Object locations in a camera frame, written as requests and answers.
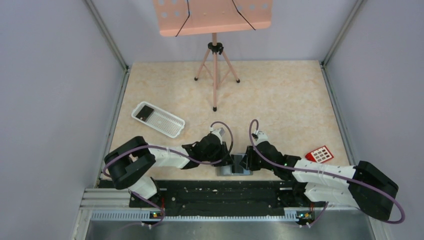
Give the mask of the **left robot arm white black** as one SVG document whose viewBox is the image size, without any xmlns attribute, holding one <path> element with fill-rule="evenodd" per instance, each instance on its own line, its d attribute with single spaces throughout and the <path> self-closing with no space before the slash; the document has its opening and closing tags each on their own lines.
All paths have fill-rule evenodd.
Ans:
<svg viewBox="0 0 424 240">
<path fill-rule="evenodd" d="M 219 134 L 212 132 L 200 141 L 177 147 L 149 145 L 142 136 L 136 136 L 104 157 L 102 173 L 111 178 L 115 189 L 127 189 L 148 200 L 159 192 L 153 178 L 146 175 L 150 168 L 189 170 L 200 165 L 226 166 L 233 162 L 231 149 Z"/>
</svg>

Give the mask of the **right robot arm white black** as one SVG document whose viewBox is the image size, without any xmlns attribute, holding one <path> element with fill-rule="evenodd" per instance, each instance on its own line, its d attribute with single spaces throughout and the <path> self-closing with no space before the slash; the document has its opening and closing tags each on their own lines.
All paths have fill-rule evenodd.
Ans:
<svg viewBox="0 0 424 240">
<path fill-rule="evenodd" d="M 246 170 L 267 169 L 278 178 L 293 182 L 294 195 L 310 202 L 332 202 L 361 210 L 368 216 L 388 222 L 398 185 L 367 161 L 337 166 L 282 154 L 268 141 L 248 146 L 240 166 Z"/>
</svg>

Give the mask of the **grey card holder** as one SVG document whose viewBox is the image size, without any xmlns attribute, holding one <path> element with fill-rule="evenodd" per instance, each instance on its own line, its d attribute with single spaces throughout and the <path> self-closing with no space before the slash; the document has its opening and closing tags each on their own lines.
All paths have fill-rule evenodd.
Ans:
<svg viewBox="0 0 424 240">
<path fill-rule="evenodd" d="M 232 173 L 232 165 L 226 165 L 217 167 L 216 175 L 219 177 L 251 176 L 253 172 L 251 170 L 244 170 L 243 175 L 235 175 Z"/>
</svg>

